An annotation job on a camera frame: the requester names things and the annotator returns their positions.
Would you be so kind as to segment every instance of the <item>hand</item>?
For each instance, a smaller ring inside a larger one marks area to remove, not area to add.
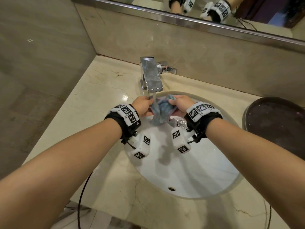
[[[186,110],[191,107],[195,102],[188,96],[174,96],[176,100],[169,100],[168,102],[171,105],[176,105],[178,108],[174,113],[173,116],[185,117]]]
[[[139,117],[152,116],[153,113],[149,108],[152,104],[153,99],[150,100],[147,96],[139,96],[132,102],[132,106],[139,114]]]

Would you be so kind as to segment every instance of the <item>towel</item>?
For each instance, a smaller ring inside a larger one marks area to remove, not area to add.
[[[169,99],[175,100],[176,98],[173,95],[167,95],[161,99],[156,98],[150,106],[154,114],[153,119],[150,121],[153,126],[160,126],[165,122],[171,125],[170,116],[177,109],[177,106],[171,105],[168,102]]]

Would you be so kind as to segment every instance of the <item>backsplash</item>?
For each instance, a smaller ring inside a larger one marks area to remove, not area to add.
[[[305,106],[305,55],[76,4],[97,53],[139,64],[154,55],[178,75]]]

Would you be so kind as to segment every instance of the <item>marble countertop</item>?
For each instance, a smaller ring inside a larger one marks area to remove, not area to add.
[[[131,103],[143,95],[140,76],[139,65],[96,56],[26,162],[71,134],[102,121],[116,104]],[[259,98],[170,73],[161,79],[164,91],[206,98],[227,111],[240,127],[244,110]],[[78,202],[82,187],[72,201]],[[136,171],[120,142],[94,170],[82,204],[148,229],[264,229],[269,219],[269,204],[245,179],[230,192],[208,199],[182,199],[159,190]],[[273,211],[270,228],[288,226]]]

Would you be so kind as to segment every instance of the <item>round tray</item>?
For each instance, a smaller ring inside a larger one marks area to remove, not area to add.
[[[305,110],[279,97],[263,97],[244,112],[244,130],[305,160]]]

